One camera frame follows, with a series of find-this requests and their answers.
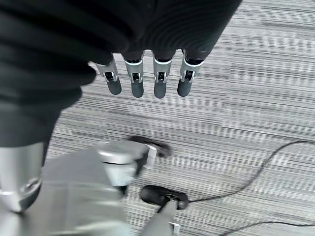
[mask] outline cable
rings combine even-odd
[[[256,174],[247,182],[247,184],[245,184],[243,187],[239,188],[237,191],[226,194],[226,195],[222,195],[222,196],[214,196],[214,197],[209,197],[209,198],[203,198],[203,199],[196,199],[196,200],[192,200],[189,201],[189,203],[196,203],[196,202],[203,202],[203,201],[208,201],[208,200],[214,200],[214,199],[219,199],[219,198],[224,198],[224,197],[228,197],[228,196],[232,196],[235,195],[243,190],[245,190],[248,186],[250,186],[261,174],[261,172],[264,170],[264,168],[267,166],[267,164],[269,163],[269,161],[282,149],[293,145],[293,144],[313,144],[315,145],[315,142],[313,141],[307,141],[307,140],[301,140],[301,141],[294,141],[285,145],[282,145],[281,147],[277,148],[275,151],[272,152],[272,154],[268,157],[267,160],[265,160],[265,162],[261,165],[261,167],[258,169],[258,171],[256,172]],[[315,224],[292,224],[292,223],[286,223],[286,222],[281,222],[281,221],[262,221],[262,222],[257,222],[257,223],[252,223],[249,224],[247,226],[243,226],[243,227],[239,227],[237,229],[225,232],[223,234],[221,234],[220,236],[226,236],[226,235],[230,235],[234,232],[240,231],[240,230],[244,230],[256,225],[263,225],[263,224],[284,224],[284,225],[291,225],[291,226],[297,226],[297,227],[311,227],[311,226],[315,226]]]
[[[283,225],[291,225],[291,226],[297,226],[297,227],[311,227],[311,226],[315,226],[315,224],[304,225],[304,224],[291,224],[291,223],[286,223],[286,222],[281,222],[281,221],[262,221],[262,222],[253,223],[253,224],[250,224],[250,225],[247,225],[247,226],[239,227],[237,229],[225,232],[224,234],[221,234],[219,236],[227,236],[227,235],[230,235],[230,234],[235,233],[237,231],[244,230],[244,229],[256,226],[256,225],[263,225],[263,224],[283,224]]]
[[[225,198],[228,196],[232,196],[234,194],[237,194],[241,191],[243,191],[244,189],[246,189],[248,186],[250,186],[260,175],[260,173],[264,170],[264,168],[267,166],[267,164],[269,163],[269,161],[283,148],[293,145],[293,144],[313,144],[315,145],[315,142],[313,141],[307,141],[307,140],[300,140],[300,141],[294,141],[285,145],[282,145],[281,147],[279,147],[278,149],[276,149],[269,157],[267,160],[265,160],[265,162],[261,165],[261,167],[258,169],[258,171],[256,172],[256,174],[247,182],[247,184],[245,184],[243,187],[239,188],[237,191],[232,192],[232,193],[228,193],[226,195],[222,195],[222,196],[214,196],[214,197],[209,197],[209,198],[202,198],[202,199],[196,199],[196,200],[191,200],[189,201],[189,203],[197,203],[197,202],[203,202],[203,201],[208,201],[208,200],[214,200],[214,199],[219,199],[219,198]]]

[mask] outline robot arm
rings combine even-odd
[[[155,96],[163,98],[173,55],[182,49],[178,94],[187,96],[240,2],[2,0],[0,198],[6,207],[24,212],[36,202],[55,123],[80,98],[80,87],[95,78],[88,62],[97,64],[110,92],[119,94],[112,54],[121,53],[132,94],[141,97],[143,51],[150,49]]]

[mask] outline gray carpet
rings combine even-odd
[[[246,183],[280,145],[315,140],[311,0],[244,1],[186,98],[176,92],[181,52],[175,55],[167,95],[161,100],[153,93],[151,52],[144,57],[145,94],[140,99],[131,95],[122,57],[115,58],[122,93],[111,95],[100,76],[84,87],[82,99],[59,119],[48,157],[129,135],[168,142],[172,155],[143,173],[124,200],[135,235],[156,210],[139,199],[143,185],[185,191],[191,199],[225,194]],[[179,211],[181,235],[214,236],[267,220],[314,223],[314,152],[311,145],[288,147],[249,189]],[[306,236],[315,235],[315,228],[272,224],[232,235]]]

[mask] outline metal joint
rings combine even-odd
[[[185,80],[188,80],[189,83],[192,83],[202,64],[203,62],[197,65],[191,65],[187,63],[186,51],[184,50],[184,56],[183,56],[182,65],[181,65],[180,80],[182,82],[185,82]]]
[[[169,76],[170,70],[171,70],[171,63],[172,60],[166,61],[166,62],[161,62],[158,61],[154,54],[153,54],[153,70],[154,70],[154,78],[155,82],[158,83],[159,81],[159,73],[164,73],[164,78],[163,78],[163,83],[166,83],[167,77]]]
[[[117,66],[114,59],[110,62],[109,65],[101,65],[97,63],[95,63],[95,65],[100,75],[105,78],[106,82],[110,82],[110,81],[116,82],[118,80],[118,71],[117,71]]]
[[[138,75],[137,80],[139,81],[139,83],[141,83],[143,79],[143,54],[141,56],[140,62],[130,63],[125,60],[125,64],[126,64],[128,75],[130,77],[130,81],[134,83],[134,80],[135,80],[134,74],[137,74]]]

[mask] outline striped carpet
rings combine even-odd
[[[245,0],[203,64],[186,98],[176,89],[177,52],[164,99],[154,97],[151,52],[144,56],[145,94],[132,97],[126,67],[115,55],[123,91],[113,96],[104,80],[84,87],[65,110],[48,158],[102,140],[142,135],[166,141],[172,155],[159,158],[129,189],[124,205],[135,235],[155,206],[141,202],[146,184],[188,193],[191,199],[241,187],[277,147],[315,140],[315,2]],[[315,222],[315,147],[294,145],[275,156],[247,190],[191,204],[176,219],[183,236],[215,236],[259,221]],[[234,236],[315,235],[315,228],[255,226]]]

